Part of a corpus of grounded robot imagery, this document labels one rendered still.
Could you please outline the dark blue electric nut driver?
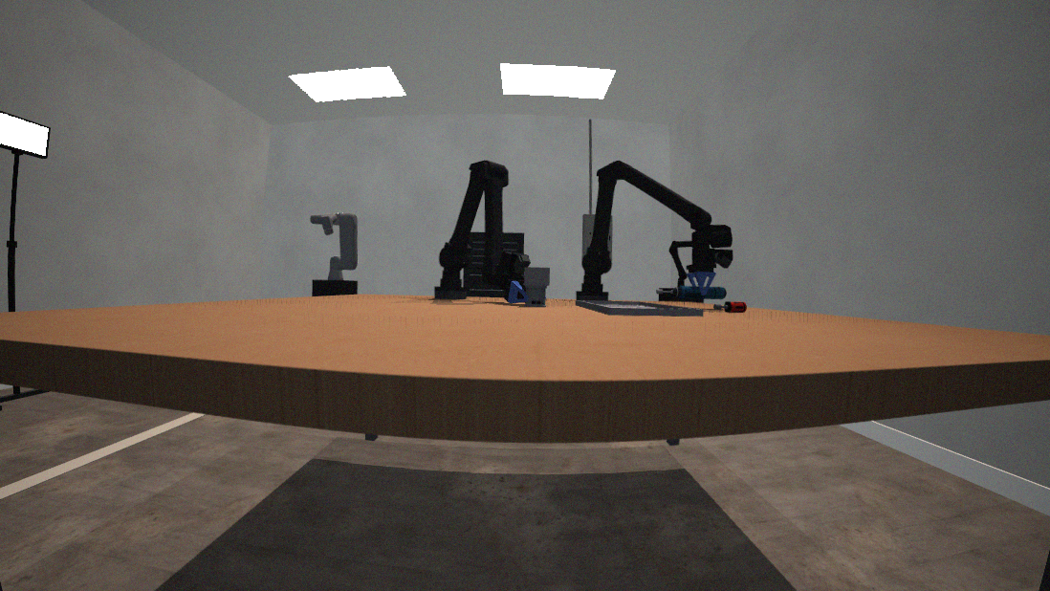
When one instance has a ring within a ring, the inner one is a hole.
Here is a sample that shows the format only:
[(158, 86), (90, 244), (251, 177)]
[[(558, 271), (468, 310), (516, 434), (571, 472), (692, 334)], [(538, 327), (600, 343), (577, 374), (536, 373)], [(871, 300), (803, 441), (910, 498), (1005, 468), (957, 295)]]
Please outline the dark blue electric nut driver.
[(671, 293), (679, 298), (724, 299), (724, 287), (709, 287), (706, 296), (701, 296), (698, 286), (681, 286), (670, 291), (656, 290), (656, 294)]

